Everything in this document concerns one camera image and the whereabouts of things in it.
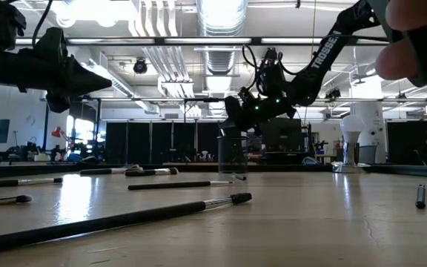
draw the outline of chair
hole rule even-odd
[[[375,164],[376,145],[364,145],[359,149],[359,163]]]

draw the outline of ceiling duct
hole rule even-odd
[[[248,0],[196,0],[201,36],[241,36]],[[231,86],[227,75],[234,69],[236,52],[207,50],[203,54],[208,90],[224,93]]]

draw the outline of security camera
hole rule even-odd
[[[146,65],[146,59],[145,58],[137,58],[136,63],[133,67],[134,73],[136,74],[144,74],[146,71],[148,71],[148,66]]]

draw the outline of table surface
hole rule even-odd
[[[34,197],[0,205],[0,234],[253,194],[241,205],[2,252],[0,266],[427,266],[427,208],[414,207],[427,178],[258,173],[233,186],[127,191],[136,183],[215,179],[231,177],[67,175],[63,185],[0,188],[0,196]]]

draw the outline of ceiling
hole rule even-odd
[[[96,6],[98,0],[93,0],[93,6]],[[305,1],[302,0],[301,8],[295,8],[295,1],[273,1],[273,0],[250,0],[246,11],[246,21],[244,36],[261,36],[261,37],[321,37],[326,36],[336,21],[337,14],[340,10],[353,5],[354,0],[328,0],[328,1]],[[26,36],[32,36],[34,27],[40,19],[45,8],[45,1],[18,1],[14,3],[27,19]],[[87,12],[95,7],[87,7]],[[199,27],[197,21],[196,1],[195,0],[177,0],[176,1],[176,29],[180,36],[198,36]],[[42,29],[39,32],[41,36],[48,27],[57,27],[56,13],[50,12]],[[103,37],[120,37],[129,36],[128,21],[119,20],[112,27],[102,27],[95,21],[77,21],[74,26],[64,29],[69,38],[103,38]],[[361,30],[356,32],[357,35],[363,36],[384,36],[381,27]],[[193,46],[181,47],[182,55],[185,61],[189,76],[193,80],[193,91],[197,96],[202,92],[206,93],[205,87],[205,70],[202,61],[202,53],[194,51]],[[290,71],[298,71],[305,67],[311,60],[311,52],[317,47],[311,45],[305,46],[276,46],[277,51],[284,53],[283,63]],[[252,47],[257,58],[264,55],[267,47]],[[324,97],[325,92],[338,88],[342,97],[350,97],[350,73],[357,71],[357,66],[369,66],[374,63],[378,53],[383,49],[381,46],[357,46],[345,47],[337,60],[332,66],[326,77],[320,92],[320,97]],[[141,47],[114,47],[114,46],[93,46],[90,47],[92,55],[103,53],[108,58],[108,70],[119,76],[123,82],[136,92],[137,96],[143,97],[161,97],[161,93],[156,89],[158,86],[158,74],[150,65],[148,60],[148,72],[142,75],[135,75],[133,72],[133,63],[138,57],[146,57]],[[236,57],[231,83],[231,91],[249,84],[253,77],[253,68],[245,66],[245,60],[241,53]],[[293,79],[292,76],[286,76],[287,80]],[[410,94],[408,97],[427,98],[427,88],[417,90],[407,80],[400,81],[382,81],[382,92],[384,97],[395,97],[399,92],[405,91]],[[116,90],[108,88],[99,92],[92,93],[94,97],[119,97]],[[126,104],[118,103],[119,107],[126,107]],[[316,103],[315,106],[327,105]],[[384,105],[397,107],[398,103],[384,103]],[[417,102],[407,105],[410,111],[420,114],[426,103]],[[110,108],[116,107],[117,104],[110,103]],[[137,105],[129,105],[132,108],[138,108]]]

